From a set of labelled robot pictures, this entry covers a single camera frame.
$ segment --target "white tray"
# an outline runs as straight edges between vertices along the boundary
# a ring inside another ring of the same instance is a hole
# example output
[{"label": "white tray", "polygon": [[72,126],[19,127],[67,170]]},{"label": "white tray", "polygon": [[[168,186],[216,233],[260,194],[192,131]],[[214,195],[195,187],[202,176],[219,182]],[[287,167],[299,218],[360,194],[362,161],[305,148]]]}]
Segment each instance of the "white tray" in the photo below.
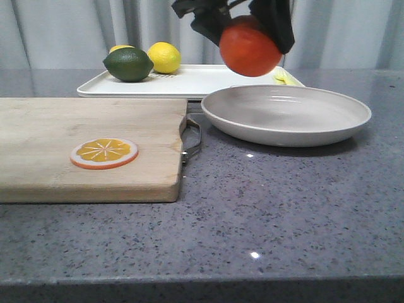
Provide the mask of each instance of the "white tray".
[{"label": "white tray", "polygon": [[104,71],[77,88],[82,97],[135,97],[135,98],[186,98],[201,100],[208,94],[241,85],[282,85],[303,86],[281,67],[260,77],[245,77],[229,70],[225,65],[183,64],[175,74],[150,73],[140,82],[128,83]]}]

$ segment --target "lemon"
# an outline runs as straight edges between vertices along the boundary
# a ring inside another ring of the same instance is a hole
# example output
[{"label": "lemon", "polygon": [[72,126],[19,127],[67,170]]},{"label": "lemon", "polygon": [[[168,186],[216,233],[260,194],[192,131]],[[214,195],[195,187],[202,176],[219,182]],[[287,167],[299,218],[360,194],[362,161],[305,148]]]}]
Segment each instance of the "lemon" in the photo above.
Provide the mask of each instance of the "lemon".
[{"label": "lemon", "polygon": [[147,51],[148,56],[154,63],[154,70],[170,74],[179,68],[181,54],[176,47],[167,42],[157,42]]},{"label": "lemon", "polygon": [[112,76],[124,82],[140,81],[153,69],[153,62],[147,54],[134,47],[116,49],[102,62]]},{"label": "lemon", "polygon": [[134,47],[134,46],[126,45],[126,44],[115,45],[115,46],[111,47],[111,49],[109,50],[109,53],[116,51],[117,49],[123,49],[124,47]]}]

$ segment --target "orange slice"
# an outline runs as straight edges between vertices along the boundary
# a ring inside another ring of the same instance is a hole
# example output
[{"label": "orange slice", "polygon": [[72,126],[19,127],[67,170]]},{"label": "orange slice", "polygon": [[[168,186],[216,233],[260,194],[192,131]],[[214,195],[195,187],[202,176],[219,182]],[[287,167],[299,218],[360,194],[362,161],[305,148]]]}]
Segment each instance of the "orange slice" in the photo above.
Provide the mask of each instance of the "orange slice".
[{"label": "orange slice", "polygon": [[70,161],[83,169],[113,169],[134,160],[138,147],[129,140],[100,138],[84,142],[70,154]]}]

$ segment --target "wooden cutting board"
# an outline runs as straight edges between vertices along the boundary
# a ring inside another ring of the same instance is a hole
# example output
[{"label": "wooden cutting board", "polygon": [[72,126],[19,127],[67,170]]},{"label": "wooden cutting board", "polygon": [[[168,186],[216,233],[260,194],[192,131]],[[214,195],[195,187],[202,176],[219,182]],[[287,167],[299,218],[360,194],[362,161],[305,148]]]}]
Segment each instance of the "wooden cutting board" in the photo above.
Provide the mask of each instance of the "wooden cutting board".
[{"label": "wooden cutting board", "polygon": [[[179,194],[185,99],[0,98],[0,203],[168,202]],[[70,162],[97,138],[137,144],[105,170]]]}]

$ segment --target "bowl rim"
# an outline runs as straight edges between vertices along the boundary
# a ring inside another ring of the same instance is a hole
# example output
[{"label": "bowl rim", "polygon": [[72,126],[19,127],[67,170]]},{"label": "bowl rim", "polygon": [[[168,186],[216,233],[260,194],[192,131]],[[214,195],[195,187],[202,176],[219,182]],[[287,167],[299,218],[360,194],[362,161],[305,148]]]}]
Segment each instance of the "bowl rim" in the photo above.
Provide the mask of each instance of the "bowl rim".
[{"label": "bowl rim", "polygon": [[[262,127],[259,127],[259,126],[251,126],[251,125],[248,125],[248,124],[234,122],[234,121],[231,121],[231,120],[228,120],[228,119],[224,119],[224,118],[212,113],[210,110],[208,110],[206,108],[205,103],[207,102],[207,100],[210,97],[212,97],[215,94],[218,94],[220,92],[229,91],[229,90],[245,90],[245,89],[249,89],[249,88],[262,88],[262,87],[276,88],[278,90],[279,89],[283,90],[284,88],[292,89],[292,90],[309,90],[309,91],[320,92],[320,93],[325,93],[325,94],[332,94],[332,95],[335,95],[337,97],[345,98],[345,99],[348,99],[351,102],[359,104],[364,109],[364,111],[367,113],[367,116],[360,123],[353,124],[352,126],[347,127],[347,128],[336,128],[336,129],[333,129],[333,130],[323,130],[323,131],[321,131],[321,130],[320,131],[304,131],[304,130],[302,130],[302,131],[287,131],[287,130],[272,129],[272,128],[262,128]],[[201,107],[202,107],[202,111],[207,116],[211,116],[211,117],[213,117],[213,118],[215,118],[215,119],[217,119],[219,121],[222,121],[222,122],[227,123],[227,124],[231,124],[231,125],[236,126],[238,128],[247,128],[247,129],[252,129],[252,130],[257,130],[257,131],[271,131],[271,132],[274,132],[274,133],[283,133],[283,134],[287,134],[287,133],[290,133],[290,134],[324,134],[324,133],[334,133],[336,131],[348,131],[350,129],[355,129],[357,127],[365,125],[366,123],[369,122],[369,120],[372,117],[371,109],[365,103],[363,103],[363,102],[361,102],[361,101],[359,101],[359,100],[357,100],[355,98],[349,97],[349,96],[344,95],[342,93],[332,92],[330,90],[325,90],[325,89],[321,89],[321,88],[313,88],[313,87],[308,87],[308,86],[292,86],[292,85],[239,85],[239,86],[231,86],[231,87],[228,87],[228,88],[222,88],[221,90],[217,90],[215,92],[212,92],[209,95],[202,98]]]}]

